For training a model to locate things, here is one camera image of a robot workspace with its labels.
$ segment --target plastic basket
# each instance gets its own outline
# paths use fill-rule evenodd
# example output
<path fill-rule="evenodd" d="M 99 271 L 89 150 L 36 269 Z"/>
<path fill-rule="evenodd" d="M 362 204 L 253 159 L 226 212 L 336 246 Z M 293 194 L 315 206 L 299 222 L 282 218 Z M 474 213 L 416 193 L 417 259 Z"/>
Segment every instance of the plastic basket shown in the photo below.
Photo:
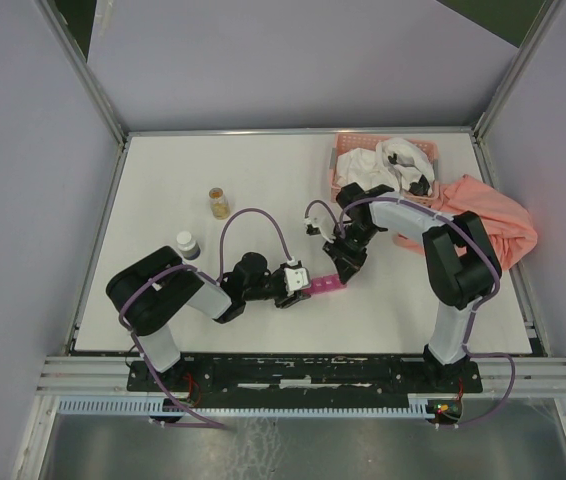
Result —
<path fill-rule="evenodd" d="M 363 133 L 337 133 L 334 148 L 332 149 L 332 159 L 330 160 L 330 170 L 328 172 L 331 188 L 331 198 L 336 202 L 336 195 L 341 191 L 341 187 L 336 184 L 336 162 L 339 156 L 354 150 L 355 148 L 365 148 L 367 150 L 376 150 L 376 144 L 389 140 L 392 137 L 381 135 L 369 135 Z M 430 163 L 434 163 L 439 158 L 439 149 L 434 142 L 426 140 L 416 140 L 407 138 L 408 142 L 419 147 L 427 155 Z M 421 205 L 431 206 L 439 197 L 439 182 L 434 181 L 432 184 L 432 194 L 428 197 L 418 197 L 408 192 L 403 192 L 405 198 Z"/>

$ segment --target white lid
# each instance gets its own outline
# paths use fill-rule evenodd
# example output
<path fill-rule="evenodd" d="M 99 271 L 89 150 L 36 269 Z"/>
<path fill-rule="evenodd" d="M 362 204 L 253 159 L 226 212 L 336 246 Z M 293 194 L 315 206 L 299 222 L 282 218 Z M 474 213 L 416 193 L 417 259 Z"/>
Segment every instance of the white lid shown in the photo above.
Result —
<path fill-rule="evenodd" d="M 192 250 L 196 247 L 196 240 L 194 240 L 194 237 L 190 232 L 185 230 L 183 232 L 179 232 L 176 236 L 176 244 L 180 250 Z"/>

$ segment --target white bottle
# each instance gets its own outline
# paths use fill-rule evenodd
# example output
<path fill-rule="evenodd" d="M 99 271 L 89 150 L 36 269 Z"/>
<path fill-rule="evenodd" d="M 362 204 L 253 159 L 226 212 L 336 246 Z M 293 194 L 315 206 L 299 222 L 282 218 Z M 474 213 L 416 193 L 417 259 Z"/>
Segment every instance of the white bottle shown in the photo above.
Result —
<path fill-rule="evenodd" d="M 187 230 L 179 232 L 176 236 L 176 248 L 186 260 L 195 260 L 201 254 L 199 244 Z"/>

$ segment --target orange cloth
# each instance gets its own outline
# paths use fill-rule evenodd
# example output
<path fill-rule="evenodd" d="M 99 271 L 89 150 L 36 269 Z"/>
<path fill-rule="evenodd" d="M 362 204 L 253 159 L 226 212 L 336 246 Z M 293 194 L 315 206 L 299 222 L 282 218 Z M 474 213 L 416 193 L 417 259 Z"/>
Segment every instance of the orange cloth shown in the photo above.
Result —
<path fill-rule="evenodd" d="M 527 210 L 469 175 L 441 185 L 440 196 L 431 208 L 453 215 L 469 210 L 481 217 L 503 270 L 509 270 L 538 240 Z M 423 248 L 405 237 L 398 235 L 394 242 L 423 254 Z"/>

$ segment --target bottle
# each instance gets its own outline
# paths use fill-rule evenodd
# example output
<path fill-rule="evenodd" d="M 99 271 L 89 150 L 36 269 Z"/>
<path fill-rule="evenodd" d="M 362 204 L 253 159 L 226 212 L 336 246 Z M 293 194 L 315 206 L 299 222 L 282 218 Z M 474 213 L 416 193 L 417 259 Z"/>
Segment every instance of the bottle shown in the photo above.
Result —
<path fill-rule="evenodd" d="M 186 260 L 195 260 L 201 254 L 199 244 L 190 232 L 187 230 L 179 232 L 176 236 L 176 248 L 179 249 L 181 255 Z"/>
<path fill-rule="evenodd" d="M 214 218 L 225 220 L 230 216 L 230 206 L 227 203 L 223 190 L 220 188 L 210 190 L 210 208 L 212 208 Z"/>

